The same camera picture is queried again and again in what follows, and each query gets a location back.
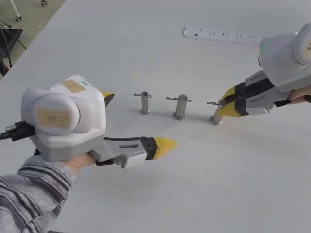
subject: tan label sticker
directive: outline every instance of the tan label sticker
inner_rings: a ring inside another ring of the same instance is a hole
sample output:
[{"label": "tan label sticker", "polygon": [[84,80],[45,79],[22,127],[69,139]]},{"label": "tan label sticker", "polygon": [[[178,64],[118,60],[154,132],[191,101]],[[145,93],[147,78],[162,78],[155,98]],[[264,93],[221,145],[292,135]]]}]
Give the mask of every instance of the tan label sticker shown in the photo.
[{"label": "tan label sticker", "polygon": [[42,127],[60,127],[64,129],[70,128],[70,112],[38,108],[37,118],[39,125]]},{"label": "tan label sticker", "polygon": [[80,91],[84,91],[85,88],[82,87],[80,84],[78,84],[75,80],[73,79],[68,79],[62,82],[62,85],[67,88],[69,91],[72,93],[77,93]]},{"label": "tan label sticker", "polygon": [[311,57],[311,40],[309,40],[306,45],[305,45],[305,49],[302,51],[303,52],[303,56],[305,59],[310,59]]}]

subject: power strip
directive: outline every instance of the power strip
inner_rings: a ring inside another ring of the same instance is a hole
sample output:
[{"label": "power strip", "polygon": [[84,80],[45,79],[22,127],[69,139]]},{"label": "power strip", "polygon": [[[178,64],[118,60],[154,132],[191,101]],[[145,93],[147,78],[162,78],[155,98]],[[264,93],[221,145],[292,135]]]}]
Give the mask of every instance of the power strip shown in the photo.
[{"label": "power strip", "polygon": [[263,39],[267,39],[265,36],[256,35],[252,33],[232,33],[223,30],[215,30],[209,28],[197,28],[186,27],[184,29],[184,37],[203,39],[203,40],[215,40],[229,43],[239,44],[256,44],[258,45]]}]

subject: human hand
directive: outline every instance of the human hand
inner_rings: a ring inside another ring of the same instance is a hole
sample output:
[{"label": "human hand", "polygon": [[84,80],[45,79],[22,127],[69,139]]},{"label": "human hand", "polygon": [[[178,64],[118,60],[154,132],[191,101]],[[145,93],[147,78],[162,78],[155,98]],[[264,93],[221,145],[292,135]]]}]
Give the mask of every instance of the human hand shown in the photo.
[{"label": "human hand", "polygon": [[85,166],[90,166],[96,163],[95,159],[87,153],[84,153],[74,159],[62,161],[64,164],[68,165],[74,172],[78,172],[81,168]]},{"label": "human hand", "polygon": [[304,95],[309,95],[310,93],[311,93],[311,85],[292,91],[288,96],[288,99],[294,100]]}]

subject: black cable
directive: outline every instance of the black cable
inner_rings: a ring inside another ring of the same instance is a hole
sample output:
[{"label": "black cable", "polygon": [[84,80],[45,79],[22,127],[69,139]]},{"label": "black cable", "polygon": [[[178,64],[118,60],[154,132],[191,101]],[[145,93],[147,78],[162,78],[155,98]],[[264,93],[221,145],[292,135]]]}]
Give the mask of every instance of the black cable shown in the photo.
[{"label": "black cable", "polygon": [[3,23],[5,26],[7,26],[8,28],[11,28],[12,25],[11,24],[7,24],[6,22],[3,22],[1,19],[0,19],[0,22]]},{"label": "black cable", "polygon": [[11,60],[11,55],[10,55],[10,50],[9,50],[8,42],[6,41],[5,35],[4,35],[3,30],[1,28],[0,28],[0,31],[1,31],[2,37],[4,39],[5,46],[6,46],[6,52],[7,52],[7,56],[8,56],[8,59],[9,59],[10,68],[12,68],[12,60]]},{"label": "black cable", "polygon": [[[10,32],[10,29],[11,29],[11,28],[7,26],[9,29],[6,29],[6,28],[4,27],[4,25],[9,25],[9,24],[7,24],[7,23],[1,24],[1,23],[0,23],[0,27],[1,27],[1,28],[5,29],[10,35],[15,36],[14,34],[12,34],[12,33]],[[24,47],[24,49],[27,49],[26,46],[24,46],[24,44],[20,41],[20,39],[17,39],[17,41]]]},{"label": "black cable", "polygon": [[0,68],[0,73],[4,77],[6,75],[6,72],[7,72],[7,67],[4,64],[4,58],[2,56],[1,50],[0,50],[0,63],[2,64],[2,69]]}]

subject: striped sleeve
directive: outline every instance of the striped sleeve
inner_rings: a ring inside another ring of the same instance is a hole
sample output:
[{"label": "striped sleeve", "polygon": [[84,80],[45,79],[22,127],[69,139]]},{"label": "striped sleeve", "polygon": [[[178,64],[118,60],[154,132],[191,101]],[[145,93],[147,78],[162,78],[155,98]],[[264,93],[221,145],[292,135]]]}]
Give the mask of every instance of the striped sleeve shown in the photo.
[{"label": "striped sleeve", "polygon": [[17,175],[0,177],[0,233],[46,233],[76,174],[62,162],[29,158]]}]

